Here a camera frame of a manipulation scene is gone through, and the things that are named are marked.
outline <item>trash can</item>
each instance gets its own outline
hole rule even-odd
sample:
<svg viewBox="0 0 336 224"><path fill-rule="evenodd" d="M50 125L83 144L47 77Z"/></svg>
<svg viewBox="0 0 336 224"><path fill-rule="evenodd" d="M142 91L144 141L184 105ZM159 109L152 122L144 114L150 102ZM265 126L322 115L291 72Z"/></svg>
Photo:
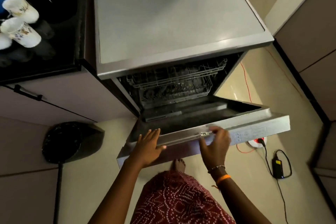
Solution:
<svg viewBox="0 0 336 224"><path fill-rule="evenodd" d="M46 134L42 154L50 163L62 164L85 158L98 151L105 131L92 124L65 122Z"/></svg>

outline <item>bracelet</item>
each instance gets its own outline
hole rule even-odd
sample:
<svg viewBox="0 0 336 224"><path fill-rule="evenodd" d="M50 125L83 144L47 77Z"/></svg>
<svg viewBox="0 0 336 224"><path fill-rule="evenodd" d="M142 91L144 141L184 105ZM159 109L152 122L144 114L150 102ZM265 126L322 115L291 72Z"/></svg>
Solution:
<svg viewBox="0 0 336 224"><path fill-rule="evenodd" d="M215 170L215 169L217 169L219 167L224 167L224 169L225 169L224 165L218 165L218 166L215 166L215 167L211 168L210 170L208 170L208 174L211 173L211 171L213 171L213 170Z"/></svg>
<svg viewBox="0 0 336 224"><path fill-rule="evenodd" d="M228 178L231 178L231 176L230 175L223 175L223 176L219 177L218 180L216 181L216 185L218 186L221 181L223 181L225 179L228 179Z"/></svg>

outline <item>hand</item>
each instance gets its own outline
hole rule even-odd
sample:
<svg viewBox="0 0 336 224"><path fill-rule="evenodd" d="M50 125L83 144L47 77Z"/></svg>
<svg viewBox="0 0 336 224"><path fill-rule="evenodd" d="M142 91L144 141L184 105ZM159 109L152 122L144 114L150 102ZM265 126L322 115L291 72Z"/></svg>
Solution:
<svg viewBox="0 0 336 224"><path fill-rule="evenodd" d="M216 134L213 142L207 146L204 138L199 141L202 159L208 170L224 165L225 156L231 143L230 134L227 130L220 127L210 127L209 130Z"/></svg>
<svg viewBox="0 0 336 224"><path fill-rule="evenodd" d="M131 152L128 161L136 163L141 169L149 166L150 163L160 156L161 151L166 149L165 145L156 147L159 135L160 129L149 130L144 137L139 135L138 142Z"/></svg>

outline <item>wire rack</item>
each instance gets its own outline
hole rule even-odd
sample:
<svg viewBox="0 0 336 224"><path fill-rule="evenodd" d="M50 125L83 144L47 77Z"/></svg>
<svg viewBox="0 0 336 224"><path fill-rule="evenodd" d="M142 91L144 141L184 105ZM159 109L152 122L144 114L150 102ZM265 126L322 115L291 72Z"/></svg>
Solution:
<svg viewBox="0 0 336 224"><path fill-rule="evenodd" d="M129 85L141 90L163 87L176 83L187 83L191 80L216 75L225 68L228 59L217 58L211 62L194 62L193 64L176 65L151 71L128 75Z"/></svg>
<svg viewBox="0 0 336 224"><path fill-rule="evenodd" d="M211 87L210 76L197 77L183 82L140 90L140 101L145 108L153 108L206 96Z"/></svg>

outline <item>forearm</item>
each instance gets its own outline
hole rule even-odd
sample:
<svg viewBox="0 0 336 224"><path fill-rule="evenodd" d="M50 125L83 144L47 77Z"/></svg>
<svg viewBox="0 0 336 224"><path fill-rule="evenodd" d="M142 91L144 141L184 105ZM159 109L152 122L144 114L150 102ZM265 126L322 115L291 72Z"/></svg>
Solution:
<svg viewBox="0 0 336 224"><path fill-rule="evenodd" d="M221 170L213 174L213 178L217 180L220 176L225 174L226 171ZM220 189L223 198L237 224L271 224L269 220L252 204L233 179L227 178L221 181L218 188Z"/></svg>
<svg viewBox="0 0 336 224"><path fill-rule="evenodd" d="M88 224L124 224L141 167L126 161Z"/></svg>

